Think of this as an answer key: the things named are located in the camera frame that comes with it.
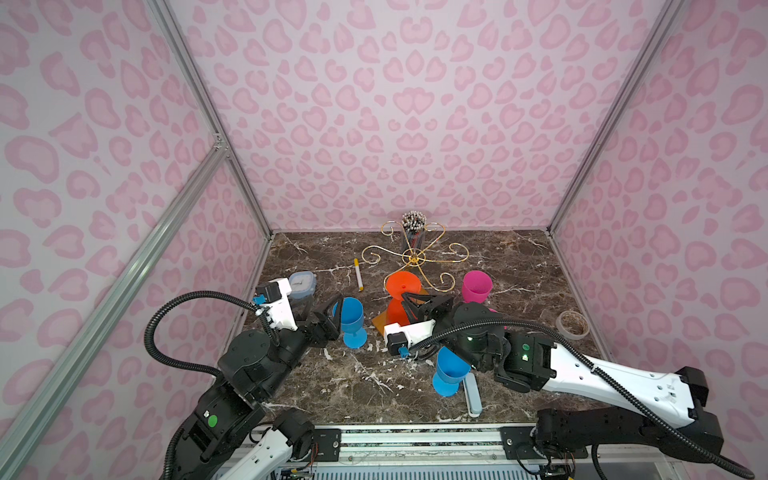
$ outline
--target marker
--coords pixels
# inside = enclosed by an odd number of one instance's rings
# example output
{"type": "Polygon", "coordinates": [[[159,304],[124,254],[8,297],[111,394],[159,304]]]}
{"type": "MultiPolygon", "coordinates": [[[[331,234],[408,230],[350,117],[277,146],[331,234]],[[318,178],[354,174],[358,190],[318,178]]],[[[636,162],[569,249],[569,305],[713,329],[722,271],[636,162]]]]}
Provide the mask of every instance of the marker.
{"type": "Polygon", "coordinates": [[[360,263],[355,258],[355,274],[357,275],[357,290],[362,292],[362,277],[360,276],[360,263]]]}

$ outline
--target pink heart wallpaper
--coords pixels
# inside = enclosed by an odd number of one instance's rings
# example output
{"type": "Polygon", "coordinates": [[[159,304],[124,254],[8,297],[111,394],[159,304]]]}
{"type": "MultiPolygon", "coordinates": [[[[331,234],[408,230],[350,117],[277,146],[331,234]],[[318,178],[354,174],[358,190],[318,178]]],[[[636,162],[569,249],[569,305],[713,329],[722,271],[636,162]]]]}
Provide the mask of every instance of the pink heart wallpaper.
{"type": "Polygon", "coordinates": [[[277,230],[549,225],[661,7],[170,3],[277,230]]]}
{"type": "Polygon", "coordinates": [[[765,2],[692,3],[556,236],[618,361],[701,368],[724,454],[757,478],[768,475],[765,25],[765,2]]]}
{"type": "Polygon", "coordinates": [[[141,0],[0,5],[0,435],[210,150],[141,0]]]}
{"type": "MultiPolygon", "coordinates": [[[[264,243],[222,165],[19,478],[158,478],[170,437],[213,377],[149,357],[144,327],[192,290],[241,296],[264,243]]],[[[218,300],[187,302],[161,322],[155,341],[174,358],[215,365],[235,313],[218,300]]]]}

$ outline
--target brown marble surface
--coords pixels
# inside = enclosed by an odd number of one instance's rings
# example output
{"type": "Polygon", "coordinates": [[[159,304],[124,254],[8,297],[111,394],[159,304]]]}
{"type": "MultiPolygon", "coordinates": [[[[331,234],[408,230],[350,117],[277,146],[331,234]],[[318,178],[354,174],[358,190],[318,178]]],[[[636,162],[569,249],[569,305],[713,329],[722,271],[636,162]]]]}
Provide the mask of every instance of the brown marble surface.
{"type": "MultiPolygon", "coordinates": [[[[431,264],[425,272],[433,283],[439,281],[442,271],[453,274],[456,288],[452,293],[456,296],[461,295],[465,273],[483,270],[494,282],[486,303],[499,312],[554,327],[560,312],[578,310],[543,232],[448,232],[432,248],[430,258],[452,258],[448,251],[451,242],[466,245],[470,257],[462,263],[431,264]]],[[[327,349],[311,349],[273,399],[276,407],[304,409],[320,424],[530,422],[535,421],[536,411],[542,408],[589,409],[600,405],[570,395],[513,392],[495,382],[491,373],[475,372],[483,413],[470,419],[462,389],[453,397],[443,398],[432,388],[432,360],[413,362],[391,357],[383,338],[370,324],[390,300],[383,287],[384,277],[402,265],[399,257],[386,253],[378,265],[361,261],[365,289],[358,292],[353,259],[362,260],[362,249],[372,243],[397,250],[399,239],[378,232],[277,234],[261,280],[288,277],[301,270],[313,271],[317,275],[317,301],[341,292],[362,302],[369,337],[368,343],[358,350],[347,348],[341,339],[327,349]]],[[[253,319],[248,319],[245,328],[258,327],[253,319]]],[[[590,336],[574,344],[583,353],[599,356],[590,336]]]]}

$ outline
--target pink cup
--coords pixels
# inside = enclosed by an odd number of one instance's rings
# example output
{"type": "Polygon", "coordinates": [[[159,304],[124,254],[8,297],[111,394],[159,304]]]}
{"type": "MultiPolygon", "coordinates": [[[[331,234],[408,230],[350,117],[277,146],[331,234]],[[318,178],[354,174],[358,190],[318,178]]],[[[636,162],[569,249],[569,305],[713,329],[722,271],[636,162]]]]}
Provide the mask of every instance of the pink cup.
{"type": "Polygon", "coordinates": [[[465,302],[483,303],[493,288],[493,280],[486,272],[473,270],[464,275],[462,296],[465,302]]]}

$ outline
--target blue cup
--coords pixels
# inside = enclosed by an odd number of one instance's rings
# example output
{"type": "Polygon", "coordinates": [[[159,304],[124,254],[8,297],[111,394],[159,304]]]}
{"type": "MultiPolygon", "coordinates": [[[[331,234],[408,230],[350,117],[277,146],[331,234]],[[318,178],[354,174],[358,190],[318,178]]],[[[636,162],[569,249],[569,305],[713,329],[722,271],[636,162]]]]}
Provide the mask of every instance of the blue cup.
{"type": "Polygon", "coordinates": [[[432,386],[441,396],[453,396],[458,385],[472,367],[451,350],[442,347],[437,352],[437,372],[432,377],[432,386]]]}
{"type": "Polygon", "coordinates": [[[341,331],[344,332],[344,344],[350,349],[358,349],[366,344],[368,332],[362,327],[362,303],[353,296],[345,296],[341,307],[341,331]]]}

